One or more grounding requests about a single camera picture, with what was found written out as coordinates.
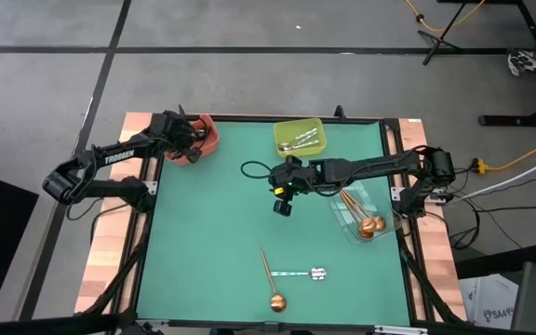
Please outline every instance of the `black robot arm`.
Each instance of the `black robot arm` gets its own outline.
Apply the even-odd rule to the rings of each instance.
[[[400,199],[393,203],[394,210],[416,217],[424,215],[425,198],[435,188],[445,187],[456,178],[449,153],[422,146],[400,154],[359,161],[340,158],[311,160],[307,167],[302,166],[299,158],[290,155],[285,163],[271,169],[268,181],[280,199],[276,200],[274,211],[288,216],[291,211],[288,202],[293,195],[314,192],[333,196],[354,181],[400,173],[415,176],[417,181],[400,193]]]
[[[165,111],[154,114],[150,126],[125,142],[98,147],[92,146],[57,166],[43,181],[43,189],[64,205],[82,201],[86,197],[119,196],[139,212],[152,208],[153,197],[148,187],[136,177],[121,181],[94,181],[99,170],[132,157],[148,158],[169,152],[178,158],[185,155],[195,163],[202,154],[193,147],[195,141],[207,136],[206,130],[195,130],[180,113]],[[81,178],[77,171],[84,170]]]

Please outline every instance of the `green mat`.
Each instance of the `green mat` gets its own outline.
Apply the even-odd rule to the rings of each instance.
[[[408,326],[407,296],[394,234],[353,245],[328,199],[302,194],[290,217],[272,211],[267,180],[244,177],[239,166],[276,155],[273,124],[217,123],[219,150],[195,165],[163,165],[152,234],[141,280],[139,319],[217,322]],[[382,155],[377,124],[324,125],[322,157]],[[316,158],[302,157],[305,162]],[[248,173],[266,174],[258,167]],[[386,178],[363,182],[378,208],[390,208]],[[392,222],[391,210],[386,221]],[[277,314],[260,247],[273,271],[324,267],[328,278],[276,277],[288,300]]]

